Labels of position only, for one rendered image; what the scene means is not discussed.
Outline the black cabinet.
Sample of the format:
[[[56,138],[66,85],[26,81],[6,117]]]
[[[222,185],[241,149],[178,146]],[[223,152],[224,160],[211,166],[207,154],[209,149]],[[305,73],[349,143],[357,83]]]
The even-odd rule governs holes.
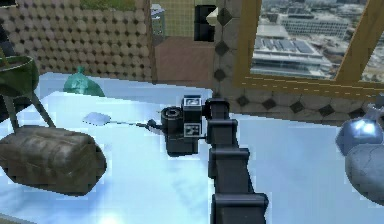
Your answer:
[[[214,5],[196,5],[194,19],[194,40],[213,42],[215,27],[207,21],[207,16],[216,9]]]

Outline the dark green bowl on stand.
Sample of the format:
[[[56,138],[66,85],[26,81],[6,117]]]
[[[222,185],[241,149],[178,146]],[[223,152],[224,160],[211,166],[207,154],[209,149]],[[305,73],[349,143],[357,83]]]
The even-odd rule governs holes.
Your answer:
[[[14,131],[19,128],[13,100],[26,97],[34,105],[49,127],[55,124],[35,94],[39,84],[39,71],[35,60],[30,56],[10,56],[0,59],[5,67],[0,68],[0,95],[3,97],[6,110]]]

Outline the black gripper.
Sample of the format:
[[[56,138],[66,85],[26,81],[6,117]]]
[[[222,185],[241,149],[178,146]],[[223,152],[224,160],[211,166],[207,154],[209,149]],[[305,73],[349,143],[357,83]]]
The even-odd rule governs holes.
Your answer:
[[[166,107],[161,111],[161,125],[150,119],[138,127],[147,130],[156,129],[165,135],[166,151],[170,157],[193,155],[198,153],[198,140],[184,137],[183,111],[180,107]]]

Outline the teal green glass flask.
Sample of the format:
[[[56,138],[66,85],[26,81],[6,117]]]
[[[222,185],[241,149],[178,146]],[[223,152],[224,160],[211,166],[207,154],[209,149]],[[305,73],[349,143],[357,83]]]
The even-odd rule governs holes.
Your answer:
[[[104,97],[101,87],[84,74],[85,68],[78,66],[77,71],[70,75],[64,83],[63,91],[67,93]]]

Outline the shiny blue grey kettle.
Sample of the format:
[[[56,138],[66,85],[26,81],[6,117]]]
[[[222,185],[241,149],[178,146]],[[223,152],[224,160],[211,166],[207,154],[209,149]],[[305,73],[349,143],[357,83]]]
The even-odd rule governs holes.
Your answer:
[[[361,144],[381,144],[384,142],[383,128],[379,118],[384,114],[384,93],[380,93],[374,103],[367,105],[364,116],[344,122],[335,139],[343,156]]]

